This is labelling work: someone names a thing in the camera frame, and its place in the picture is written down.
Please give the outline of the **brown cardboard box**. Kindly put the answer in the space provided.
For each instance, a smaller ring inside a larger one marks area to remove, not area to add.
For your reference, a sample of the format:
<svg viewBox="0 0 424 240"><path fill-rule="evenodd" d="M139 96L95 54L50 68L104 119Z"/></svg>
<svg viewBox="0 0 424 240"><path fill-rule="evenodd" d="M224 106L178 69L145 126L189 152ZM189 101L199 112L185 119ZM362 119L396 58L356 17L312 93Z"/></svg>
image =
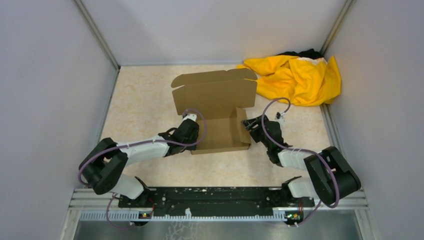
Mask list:
<svg viewBox="0 0 424 240"><path fill-rule="evenodd" d="M250 69L230 69L187 73L171 83L178 115L196 109L204 139L192 155L244 151L251 145L251 136L242 124L247 108L255 105L257 75Z"/></svg>

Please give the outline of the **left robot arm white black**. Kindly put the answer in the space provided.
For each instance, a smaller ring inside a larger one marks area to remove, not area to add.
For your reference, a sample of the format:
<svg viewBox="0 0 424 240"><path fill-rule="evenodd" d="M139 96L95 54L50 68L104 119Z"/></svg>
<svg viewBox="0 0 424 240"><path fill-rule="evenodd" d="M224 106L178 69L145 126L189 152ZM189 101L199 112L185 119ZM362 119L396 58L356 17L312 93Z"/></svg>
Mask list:
<svg viewBox="0 0 424 240"><path fill-rule="evenodd" d="M196 119L195 114L188 114L178 127L139 142L118 143L110 137L102 139L79 165L79 181L97 195L114 193L127 197L138 207L146 206L150 189L139 177L124 174L124 169L145 160L195 150L200 130Z"/></svg>

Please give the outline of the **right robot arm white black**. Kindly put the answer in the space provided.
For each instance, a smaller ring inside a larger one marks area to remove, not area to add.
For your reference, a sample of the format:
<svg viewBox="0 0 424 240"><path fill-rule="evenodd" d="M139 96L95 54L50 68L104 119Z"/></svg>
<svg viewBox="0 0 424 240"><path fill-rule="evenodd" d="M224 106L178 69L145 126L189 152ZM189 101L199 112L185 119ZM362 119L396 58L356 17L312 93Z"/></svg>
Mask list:
<svg viewBox="0 0 424 240"><path fill-rule="evenodd" d="M306 197L333 205L362 187L359 177L335 146L314 154L286 143L283 116L279 115L275 120L258 116L241 123L256 143L264 145L274 165L308 172L308 177L294 177L283 183L281 199L287 206L295 206Z"/></svg>

